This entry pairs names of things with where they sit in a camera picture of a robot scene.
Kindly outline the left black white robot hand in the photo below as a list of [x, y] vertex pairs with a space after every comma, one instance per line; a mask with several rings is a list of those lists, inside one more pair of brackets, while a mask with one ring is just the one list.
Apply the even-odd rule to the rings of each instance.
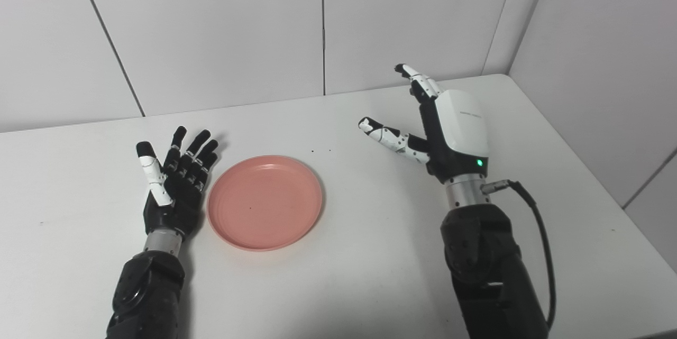
[[218, 141], [209, 130], [199, 132], [186, 148], [188, 130], [180, 125], [172, 136], [164, 161], [152, 144], [141, 141], [136, 151], [150, 187], [143, 208], [145, 233], [159, 229], [176, 232], [183, 240], [196, 230], [211, 168], [218, 159]]

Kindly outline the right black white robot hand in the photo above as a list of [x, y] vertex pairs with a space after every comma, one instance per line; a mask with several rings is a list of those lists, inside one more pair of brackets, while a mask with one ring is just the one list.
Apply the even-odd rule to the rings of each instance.
[[409, 80], [409, 93], [419, 103], [425, 138], [403, 133], [370, 117], [358, 127], [389, 150], [425, 165], [444, 184], [462, 175], [488, 175], [486, 120], [474, 96], [463, 90], [442, 90], [437, 82], [404, 63], [397, 73]]

